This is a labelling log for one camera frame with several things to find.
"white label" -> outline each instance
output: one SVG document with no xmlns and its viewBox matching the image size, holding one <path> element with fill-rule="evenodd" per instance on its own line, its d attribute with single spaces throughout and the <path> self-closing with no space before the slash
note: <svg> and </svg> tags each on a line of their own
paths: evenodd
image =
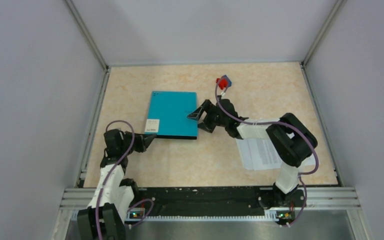
<svg viewBox="0 0 384 240">
<path fill-rule="evenodd" d="M 159 119 L 147 119 L 145 125 L 145 133 L 158 133 L 158 128 L 160 128 Z"/>
</svg>

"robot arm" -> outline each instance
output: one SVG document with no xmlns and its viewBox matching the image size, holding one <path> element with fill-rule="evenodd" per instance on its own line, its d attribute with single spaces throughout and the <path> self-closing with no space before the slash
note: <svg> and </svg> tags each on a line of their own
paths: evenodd
<svg viewBox="0 0 384 240">
<path fill-rule="evenodd" d="M 217 97 L 222 107 L 228 113 L 240 120 L 247 119 L 247 117 L 238 116 L 229 99 L 221 99 L 221 95 Z M 213 105 L 208 99 L 187 117 L 199 121 L 204 112 L 206 112 L 206 116 L 203 121 L 198 124 L 198 128 L 206 132 L 212 133 L 216 126 L 220 126 L 224 127 L 232 138 L 271 140 L 283 161 L 280 167 L 280 174 L 273 186 L 272 197 L 276 204 L 281 206 L 288 204 L 290 196 L 293 195 L 298 187 L 299 167 L 301 163 L 312 154 L 311 149 L 304 139 L 298 134 L 294 134 L 291 129 L 282 125 L 251 125 L 240 123 L 227 116 L 218 104 Z M 314 148 L 317 147 L 318 143 L 314 135 L 292 113 L 286 113 L 273 122 L 282 122 L 294 126 L 304 134 Z"/>
<path fill-rule="evenodd" d="M 135 134 L 133 151 L 143 153 L 147 150 L 156 134 Z M 124 240 L 126 233 L 124 228 L 125 219 L 129 205 L 133 200 L 138 200 L 139 189 L 133 179 L 123 179 L 128 165 L 127 156 L 121 160 L 111 175 L 108 177 L 105 186 L 103 182 L 108 172 L 123 156 L 132 142 L 132 133 L 112 129 L 104 133 L 106 149 L 100 164 L 100 178 L 92 200 L 86 209 L 80 210 L 77 215 L 78 227 L 81 229 L 82 240 L 94 240 L 98 238 L 98 230 L 95 221 L 95 210 L 99 208 L 100 228 L 103 239 Z M 97 199 L 100 190 L 103 189 L 99 206 Z"/>
</svg>

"paper sheet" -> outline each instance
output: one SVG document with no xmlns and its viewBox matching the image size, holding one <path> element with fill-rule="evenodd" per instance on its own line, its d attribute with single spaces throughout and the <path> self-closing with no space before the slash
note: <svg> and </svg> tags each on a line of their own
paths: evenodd
<svg viewBox="0 0 384 240">
<path fill-rule="evenodd" d="M 282 159 L 269 139 L 236 139 L 242 165 L 247 170 L 280 169 Z M 302 162 L 304 166 L 315 165 L 313 155 Z"/>
</svg>

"beige marble surface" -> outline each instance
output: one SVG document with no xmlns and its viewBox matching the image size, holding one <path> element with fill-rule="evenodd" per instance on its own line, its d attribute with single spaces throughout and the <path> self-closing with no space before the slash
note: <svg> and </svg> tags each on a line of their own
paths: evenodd
<svg viewBox="0 0 384 240">
<path fill-rule="evenodd" d="M 113 67 L 84 186 L 98 184 L 105 148 L 103 133 L 109 122 L 125 120 L 135 132 L 143 133 L 152 91 L 196 92 L 198 105 L 205 99 L 215 103 L 215 80 L 224 74 L 233 81 L 225 98 L 233 102 L 240 116 L 269 119 L 291 112 L 316 136 L 320 168 L 303 177 L 306 184 L 337 184 L 300 65 L 281 62 Z M 122 123 L 111 127 L 128 130 Z M 200 130 L 197 140 L 155 139 L 147 152 L 129 156 L 126 177 L 140 187 L 250 186 L 272 185 L 278 173 L 278 169 L 244 169 L 235 139 L 217 127 L 213 134 Z"/>
</svg>

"metal floor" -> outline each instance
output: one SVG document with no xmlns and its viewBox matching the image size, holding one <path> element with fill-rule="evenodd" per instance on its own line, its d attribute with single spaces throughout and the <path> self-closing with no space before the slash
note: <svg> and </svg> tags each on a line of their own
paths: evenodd
<svg viewBox="0 0 384 240">
<path fill-rule="evenodd" d="M 157 222 L 127 230 L 128 240 L 354 240 L 347 212 L 305 211 L 291 228 L 274 222 Z M 65 240 L 80 240 L 72 220 Z"/>
</svg>

